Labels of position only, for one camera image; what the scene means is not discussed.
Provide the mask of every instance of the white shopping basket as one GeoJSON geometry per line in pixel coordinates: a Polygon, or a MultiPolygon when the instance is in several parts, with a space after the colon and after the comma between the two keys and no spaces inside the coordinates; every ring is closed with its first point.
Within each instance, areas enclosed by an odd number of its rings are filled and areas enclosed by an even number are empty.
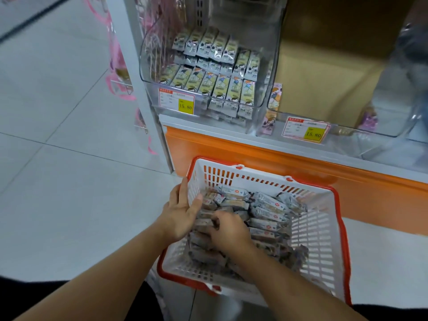
{"type": "MultiPolygon", "coordinates": [[[[348,305],[351,304],[350,258],[346,228],[340,215],[339,194],[332,187],[297,182],[290,176],[274,175],[243,165],[230,165],[197,157],[189,172],[189,203],[206,187],[219,184],[276,196],[287,192],[304,202],[308,212],[292,221],[291,246],[309,248],[307,265],[300,273],[348,305]]],[[[254,304],[266,305],[258,289],[216,268],[193,261],[187,254],[187,239],[163,251],[158,274],[168,280],[196,289],[232,296],[254,304]]]]}

